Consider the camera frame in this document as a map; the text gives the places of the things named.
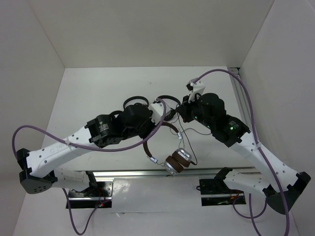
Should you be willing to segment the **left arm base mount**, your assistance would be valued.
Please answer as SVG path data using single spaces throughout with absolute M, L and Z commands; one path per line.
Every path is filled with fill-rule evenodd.
M 93 172 L 86 171 L 88 178 L 88 188 L 78 191 L 71 189 L 68 191 L 69 205 L 71 209 L 111 208 L 114 187 L 113 178 L 96 180 Z

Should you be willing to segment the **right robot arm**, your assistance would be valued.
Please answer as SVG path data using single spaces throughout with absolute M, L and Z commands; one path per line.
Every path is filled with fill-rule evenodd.
M 226 113 L 224 101 L 214 93 L 183 97 L 177 111 L 184 122 L 193 120 L 211 131 L 212 136 L 239 153 L 263 175 L 250 177 L 224 167 L 215 176 L 215 188 L 221 193 L 241 190 L 261 196 L 268 206 L 280 214 L 290 211 L 311 177 L 297 172 L 278 159 L 263 144 L 255 141 L 249 127 Z

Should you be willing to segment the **brown silver over-ear headphones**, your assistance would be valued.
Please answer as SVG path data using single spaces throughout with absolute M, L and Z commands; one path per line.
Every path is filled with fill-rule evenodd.
M 143 143 L 143 149 L 147 157 L 155 164 L 164 167 L 172 176 L 182 172 L 184 168 L 188 168 L 192 164 L 192 156 L 184 148 L 179 147 L 164 162 L 158 163 L 158 160 L 153 157 L 149 151 L 147 142 Z

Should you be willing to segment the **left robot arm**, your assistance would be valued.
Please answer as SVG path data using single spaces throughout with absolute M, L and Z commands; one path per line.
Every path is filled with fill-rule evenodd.
M 138 136 L 145 139 L 156 127 L 162 114 L 163 108 L 157 112 L 152 105 L 136 103 L 123 111 L 97 116 L 61 142 L 34 151 L 25 148 L 18 150 L 22 187 L 29 194 L 59 187 L 92 196 L 100 188 L 94 174 L 91 171 L 65 170 L 61 165 L 90 151 L 103 150 L 129 138 Z

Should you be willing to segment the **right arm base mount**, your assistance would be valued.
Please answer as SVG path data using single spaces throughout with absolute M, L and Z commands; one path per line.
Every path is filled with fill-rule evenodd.
M 235 199 L 236 205 L 246 204 L 243 191 L 224 187 L 214 178 L 200 179 L 196 190 L 201 194 L 201 205 L 203 207 L 232 205 Z

